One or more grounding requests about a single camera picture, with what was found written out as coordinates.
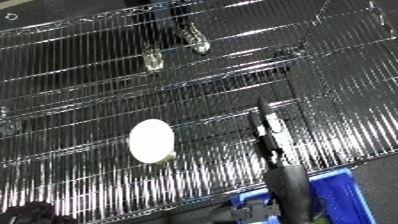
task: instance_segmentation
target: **wire shelf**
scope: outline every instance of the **wire shelf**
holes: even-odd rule
[[[211,52],[173,36],[153,4],[165,68],[142,62],[148,7],[0,32],[0,211],[52,202],[79,223],[109,223],[262,184],[247,123],[265,96],[286,121],[294,155],[317,172],[397,150],[398,48],[371,1],[191,1]],[[317,21],[305,54],[270,72],[281,48]],[[173,126],[177,158],[144,165],[126,139],[139,122]]]

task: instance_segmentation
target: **white ball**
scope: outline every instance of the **white ball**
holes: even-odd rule
[[[174,132],[164,121],[143,121],[130,132],[131,154],[143,163],[158,163],[174,155]]]

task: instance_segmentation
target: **blue bin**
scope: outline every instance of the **blue bin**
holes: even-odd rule
[[[350,169],[340,169],[310,178],[314,197],[327,201],[327,213],[333,224],[372,224],[376,223],[366,201],[359,190]],[[250,198],[268,200],[267,189],[239,194],[232,198],[237,206]],[[271,217],[263,224],[280,224],[276,217]]]

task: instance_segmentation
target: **robotic arm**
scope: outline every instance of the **robotic arm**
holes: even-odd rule
[[[263,98],[258,100],[260,119],[249,114],[249,123],[257,139],[257,150],[268,165],[264,181],[270,200],[250,200],[239,207],[215,210],[213,222],[261,222],[276,215],[282,224],[311,224],[312,199],[307,171],[286,156],[293,152],[293,140],[286,124]]]

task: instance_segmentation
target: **shoe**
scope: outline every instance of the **shoe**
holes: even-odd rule
[[[145,67],[148,71],[156,71],[164,67],[164,61],[160,48],[156,45],[147,45],[142,54]]]
[[[174,34],[184,40],[191,49],[201,55],[205,55],[210,51],[210,43],[206,36],[203,35],[193,23],[181,26],[177,25]]]

